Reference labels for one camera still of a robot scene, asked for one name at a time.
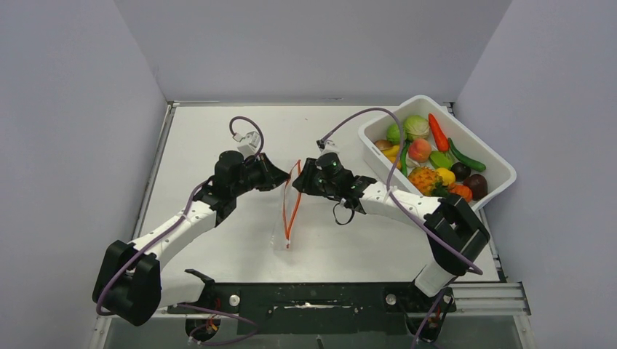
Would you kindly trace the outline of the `dark red beet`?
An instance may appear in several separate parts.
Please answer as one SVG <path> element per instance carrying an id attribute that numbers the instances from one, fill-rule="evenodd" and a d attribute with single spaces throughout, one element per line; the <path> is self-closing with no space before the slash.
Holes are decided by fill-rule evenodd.
<path id="1" fill-rule="evenodd" d="M 463 181 L 463 184 L 471 190 L 472 198 L 475 201 L 479 201 L 488 194 L 487 180 L 481 174 L 470 175 Z"/>

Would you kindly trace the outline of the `pale green cabbage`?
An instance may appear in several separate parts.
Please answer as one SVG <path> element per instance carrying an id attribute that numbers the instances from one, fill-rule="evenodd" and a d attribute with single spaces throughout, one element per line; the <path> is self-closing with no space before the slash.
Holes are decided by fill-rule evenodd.
<path id="1" fill-rule="evenodd" d="M 429 121 L 420 115 L 411 115 L 403 123 L 407 139 L 427 139 L 430 133 Z"/>

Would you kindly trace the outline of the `orange fruit piece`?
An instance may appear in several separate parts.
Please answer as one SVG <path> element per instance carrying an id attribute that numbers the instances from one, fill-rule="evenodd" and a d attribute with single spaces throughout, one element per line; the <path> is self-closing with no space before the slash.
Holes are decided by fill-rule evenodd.
<path id="1" fill-rule="evenodd" d="M 398 170 L 400 170 L 400 169 L 402 168 L 402 163 L 401 163 L 401 161 L 400 161 L 400 160 L 397 160 L 397 157 L 396 157 L 396 156 L 388 156 L 388 157 L 387 157 L 387 159 L 388 159 L 391 163 L 395 164 L 395 165 L 396 165 L 396 168 L 397 168 Z"/>

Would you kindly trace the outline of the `toy peach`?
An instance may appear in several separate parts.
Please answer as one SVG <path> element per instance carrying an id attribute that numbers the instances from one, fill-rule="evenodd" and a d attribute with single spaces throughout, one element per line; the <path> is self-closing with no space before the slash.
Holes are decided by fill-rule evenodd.
<path id="1" fill-rule="evenodd" d="M 407 150 L 407 155 L 410 159 L 418 163 L 424 163 L 429 160 L 431 152 L 431 144 L 426 139 L 418 138 L 411 142 Z"/>

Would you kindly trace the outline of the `red chili pepper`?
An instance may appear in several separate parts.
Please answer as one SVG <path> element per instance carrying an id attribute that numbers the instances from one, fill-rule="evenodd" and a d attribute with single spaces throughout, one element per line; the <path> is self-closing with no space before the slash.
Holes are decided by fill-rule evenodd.
<path id="1" fill-rule="evenodd" d="M 440 152 L 448 152 L 450 150 L 448 138 L 443 133 L 438 121 L 432 113 L 428 114 L 428 122 L 437 150 Z"/>

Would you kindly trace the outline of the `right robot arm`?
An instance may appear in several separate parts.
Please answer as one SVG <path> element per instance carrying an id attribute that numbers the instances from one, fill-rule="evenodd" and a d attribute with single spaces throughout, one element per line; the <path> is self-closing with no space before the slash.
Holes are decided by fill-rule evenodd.
<path id="1" fill-rule="evenodd" d="M 355 175 L 336 153 L 306 159 L 292 186 L 308 196 L 338 202 L 353 212 L 423 229 L 432 260 L 415 277 L 409 291 L 410 303 L 419 310 L 428 310 L 451 281 L 471 272 L 490 240 L 487 228 L 462 197 L 419 196 L 372 177 Z"/>

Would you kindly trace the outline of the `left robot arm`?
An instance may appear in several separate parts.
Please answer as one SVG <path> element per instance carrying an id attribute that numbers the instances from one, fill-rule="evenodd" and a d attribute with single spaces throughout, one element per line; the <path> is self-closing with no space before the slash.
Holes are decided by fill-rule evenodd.
<path id="1" fill-rule="evenodd" d="M 289 178 L 264 153 L 248 158 L 238 151 L 221 153 L 213 175 L 192 190 L 181 211 L 144 236 L 107 248 L 92 293 L 97 314 L 140 326 L 160 308 L 196 302 L 210 278 L 188 269 L 187 279 L 164 280 L 164 267 L 197 237 L 218 227 L 236 209 L 238 197 L 274 190 Z"/>

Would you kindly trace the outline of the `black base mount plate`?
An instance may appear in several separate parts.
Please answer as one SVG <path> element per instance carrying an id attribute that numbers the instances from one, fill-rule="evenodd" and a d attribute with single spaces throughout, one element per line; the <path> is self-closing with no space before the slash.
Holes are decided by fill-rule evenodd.
<path id="1" fill-rule="evenodd" d="M 445 317 L 457 306 L 448 287 L 426 296 L 411 282 L 368 283 L 215 283 L 210 281 L 195 302 L 181 303 L 174 313 L 203 313 L 186 322 L 188 335 L 205 342 L 223 319 L 235 320 L 236 333 L 356 334 L 419 332 L 434 340 Z"/>

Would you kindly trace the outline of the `small green cabbage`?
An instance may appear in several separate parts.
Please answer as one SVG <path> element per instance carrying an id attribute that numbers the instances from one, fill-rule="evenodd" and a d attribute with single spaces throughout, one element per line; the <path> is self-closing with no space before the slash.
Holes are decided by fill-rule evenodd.
<path id="1" fill-rule="evenodd" d="M 387 129 L 386 139 L 393 145 L 398 145 L 401 142 L 405 142 L 407 139 L 407 135 L 405 133 L 405 128 L 403 127 L 403 125 L 398 125 L 396 123 L 391 124 Z"/>

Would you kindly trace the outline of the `brown onion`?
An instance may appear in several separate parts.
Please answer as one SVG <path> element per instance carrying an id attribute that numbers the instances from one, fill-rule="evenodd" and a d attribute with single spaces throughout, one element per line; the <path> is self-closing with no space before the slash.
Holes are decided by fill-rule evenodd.
<path id="1" fill-rule="evenodd" d="M 375 141 L 374 146 L 379 151 L 387 151 L 388 149 L 391 149 L 393 147 L 393 144 L 389 140 L 382 139 Z"/>

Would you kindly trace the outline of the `toy pineapple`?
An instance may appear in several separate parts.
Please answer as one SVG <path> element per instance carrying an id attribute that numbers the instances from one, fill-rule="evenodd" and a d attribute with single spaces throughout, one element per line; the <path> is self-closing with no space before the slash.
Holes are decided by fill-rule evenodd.
<path id="1" fill-rule="evenodd" d="M 442 176 L 428 167 L 416 167 L 407 179 L 423 196 L 446 197 L 450 193 Z"/>

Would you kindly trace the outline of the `light green pepper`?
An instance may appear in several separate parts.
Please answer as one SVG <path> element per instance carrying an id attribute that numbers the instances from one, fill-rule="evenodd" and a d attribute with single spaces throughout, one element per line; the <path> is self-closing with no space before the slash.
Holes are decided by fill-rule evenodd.
<path id="1" fill-rule="evenodd" d="M 440 167 L 450 169 L 454 161 L 444 152 L 432 151 L 429 155 L 429 162 L 437 169 Z"/>

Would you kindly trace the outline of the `dark avocado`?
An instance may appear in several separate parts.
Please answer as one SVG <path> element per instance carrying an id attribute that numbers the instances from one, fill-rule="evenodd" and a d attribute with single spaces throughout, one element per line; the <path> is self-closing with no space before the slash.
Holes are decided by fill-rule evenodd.
<path id="1" fill-rule="evenodd" d="M 455 175 L 455 180 L 457 182 L 463 182 L 471 175 L 471 168 L 461 162 L 454 163 L 450 171 Z"/>

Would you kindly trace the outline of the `green bean pod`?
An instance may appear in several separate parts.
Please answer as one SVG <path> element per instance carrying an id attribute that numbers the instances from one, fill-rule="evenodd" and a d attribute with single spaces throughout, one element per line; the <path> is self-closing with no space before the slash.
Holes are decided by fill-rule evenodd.
<path id="1" fill-rule="evenodd" d="M 407 166 L 407 160 L 406 160 L 406 156 L 407 156 L 407 149 L 409 147 L 409 142 L 406 141 L 404 146 L 402 147 L 402 152 L 401 152 L 401 156 L 400 156 L 400 164 L 401 164 L 401 168 L 400 168 L 400 172 L 403 174 L 404 177 L 408 176 L 408 166 Z"/>

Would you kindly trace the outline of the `orange pumpkin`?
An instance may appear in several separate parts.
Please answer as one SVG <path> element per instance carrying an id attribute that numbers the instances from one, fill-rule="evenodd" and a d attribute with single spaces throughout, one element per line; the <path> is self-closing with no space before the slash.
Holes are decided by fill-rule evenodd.
<path id="1" fill-rule="evenodd" d="M 469 203 L 469 202 L 471 202 L 473 200 L 473 193 L 472 193 L 471 189 L 469 187 L 467 187 L 466 185 L 463 185 L 463 184 L 460 184 L 460 183 L 453 183 L 448 188 L 448 191 L 450 193 L 455 194 L 455 195 L 459 195 L 467 203 Z"/>

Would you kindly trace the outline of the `clear zip bag orange zipper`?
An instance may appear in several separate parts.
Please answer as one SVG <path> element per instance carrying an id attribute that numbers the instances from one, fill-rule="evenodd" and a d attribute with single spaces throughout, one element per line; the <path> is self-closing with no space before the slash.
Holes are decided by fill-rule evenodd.
<path id="1" fill-rule="evenodd" d="M 293 182 L 300 176 L 302 161 L 298 159 L 287 172 L 287 181 L 282 185 L 279 213 L 271 236 L 275 251 L 289 250 L 292 244 L 292 229 L 298 213 L 302 193 L 293 187 Z"/>

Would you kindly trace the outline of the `yellow banana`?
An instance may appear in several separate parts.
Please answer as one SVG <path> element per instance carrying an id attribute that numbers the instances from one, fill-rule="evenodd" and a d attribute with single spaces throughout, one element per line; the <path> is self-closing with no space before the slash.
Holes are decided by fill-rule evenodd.
<path id="1" fill-rule="evenodd" d="M 384 148 L 381 152 L 388 158 L 395 158 L 399 153 L 400 145 L 393 145 L 390 148 Z"/>

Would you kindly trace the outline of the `dark green cucumber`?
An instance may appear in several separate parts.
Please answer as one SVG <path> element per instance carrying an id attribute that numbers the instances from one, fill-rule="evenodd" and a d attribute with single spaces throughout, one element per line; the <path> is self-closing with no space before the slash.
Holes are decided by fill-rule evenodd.
<path id="1" fill-rule="evenodd" d="M 476 172 L 484 172 L 487 169 L 486 165 L 483 162 L 478 161 L 476 159 L 473 159 L 473 158 L 463 154 L 462 152 L 460 152 L 459 149 L 455 146 L 455 143 L 453 142 L 453 140 L 451 138 L 448 138 L 447 141 L 448 141 L 448 143 L 450 145 L 451 153 L 462 164 L 465 164 L 466 166 L 468 166 L 469 168 L 473 169 Z"/>

